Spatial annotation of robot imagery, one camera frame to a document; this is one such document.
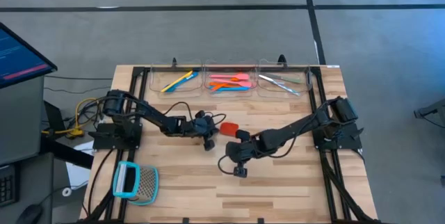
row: keyboard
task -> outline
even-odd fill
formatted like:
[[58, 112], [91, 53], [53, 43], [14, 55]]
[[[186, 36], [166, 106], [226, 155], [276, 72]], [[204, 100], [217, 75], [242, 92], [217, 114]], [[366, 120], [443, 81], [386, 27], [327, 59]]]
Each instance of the keyboard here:
[[0, 207], [19, 200], [19, 171], [16, 164], [0, 167]]

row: monitor screen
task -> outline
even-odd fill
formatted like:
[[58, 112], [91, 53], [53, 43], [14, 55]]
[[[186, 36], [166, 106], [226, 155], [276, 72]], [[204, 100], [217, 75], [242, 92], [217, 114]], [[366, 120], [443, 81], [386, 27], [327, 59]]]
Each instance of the monitor screen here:
[[56, 69], [42, 54], [0, 24], [0, 88]]

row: computer mouse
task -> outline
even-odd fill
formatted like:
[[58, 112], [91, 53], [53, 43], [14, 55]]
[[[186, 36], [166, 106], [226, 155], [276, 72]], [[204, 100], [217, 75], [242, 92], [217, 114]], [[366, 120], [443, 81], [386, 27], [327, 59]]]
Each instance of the computer mouse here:
[[37, 224], [42, 212], [42, 206], [37, 204], [29, 205], [22, 214], [20, 214], [15, 224]]

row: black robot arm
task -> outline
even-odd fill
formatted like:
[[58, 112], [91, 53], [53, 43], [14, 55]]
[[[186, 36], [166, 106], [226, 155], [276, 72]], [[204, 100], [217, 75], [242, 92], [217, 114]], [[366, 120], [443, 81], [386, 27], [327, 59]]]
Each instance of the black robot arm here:
[[[124, 113], [124, 103], [134, 102], [136, 108], [131, 113]], [[113, 119], [115, 133], [123, 138], [132, 139], [134, 131], [139, 127], [137, 122], [132, 122], [132, 118], [143, 118], [155, 124], [163, 134], [171, 137], [202, 137], [204, 139], [204, 149], [212, 149], [215, 145], [211, 137], [218, 132], [215, 122], [210, 115], [204, 111], [199, 111], [194, 119], [187, 120], [186, 116], [166, 116], [158, 111], [148, 102], [139, 100], [132, 94], [121, 91], [111, 90], [104, 98], [104, 107], [102, 112]]]
[[228, 142], [225, 154], [233, 162], [237, 163], [233, 174], [237, 177], [247, 177], [247, 169], [243, 165], [251, 158], [260, 159], [262, 157], [280, 158], [283, 155], [274, 157], [273, 154], [284, 144], [301, 134], [315, 129], [322, 129], [326, 139], [333, 139], [341, 135], [344, 126], [353, 124], [357, 119], [348, 99], [338, 97], [326, 101], [315, 112], [302, 119], [299, 119], [281, 129], [267, 129], [255, 135], [249, 132], [238, 130], [236, 137], [241, 139], [240, 143]]

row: wooden tabletop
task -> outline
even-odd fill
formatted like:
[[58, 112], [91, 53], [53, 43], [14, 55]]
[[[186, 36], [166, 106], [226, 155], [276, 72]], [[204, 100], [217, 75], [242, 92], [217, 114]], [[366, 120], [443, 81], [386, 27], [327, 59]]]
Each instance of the wooden tabletop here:
[[[112, 89], [128, 90], [132, 69], [132, 65], [117, 66]], [[341, 70], [321, 66], [321, 72], [327, 98], [346, 97]], [[178, 76], [175, 73], [166, 75]], [[205, 89], [202, 88], [199, 97], [166, 99], [147, 88], [145, 100], [160, 111], [183, 100], [190, 104], [193, 115], [201, 109], [214, 114], [226, 113], [226, 121], [235, 122], [240, 129], [251, 133], [265, 128], [281, 128], [311, 113], [307, 93], [288, 100], [261, 97], [255, 91], [249, 97], [219, 98], [210, 96]], [[168, 115], [188, 115], [188, 112], [185, 106], [178, 106]], [[320, 157], [311, 133], [299, 136], [291, 153], [282, 159], [249, 161], [245, 179], [224, 175], [216, 165], [225, 153], [225, 144], [237, 140], [220, 134], [214, 140], [215, 148], [205, 152], [202, 139], [166, 137], [158, 127], [143, 120], [143, 138], [135, 162], [158, 168], [159, 193], [152, 205], [128, 204], [125, 222], [180, 223], [183, 217], [190, 218], [192, 223], [256, 223], [258, 218], [265, 218], [266, 223], [330, 222]], [[290, 141], [277, 154], [285, 152], [289, 144]], [[95, 153], [90, 182], [106, 153], [106, 150]], [[92, 209], [109, 189], [115, 153], [100, 171], [92, 195]], [[349, 193], [365, 213], [377, 218], [363, 161], [349, 150], [339, 150], [339, 156]], [[231, 171], [233, 167], [229, 159], [222, 162], [225, 170]], [[85, 205], [88, 204], [90, 186]], [[338, 217], [342, 218], [336, 189], [334, 194]], [[113, 218], [118, 216], [119, 204], [120, 200], [116, 198]]]

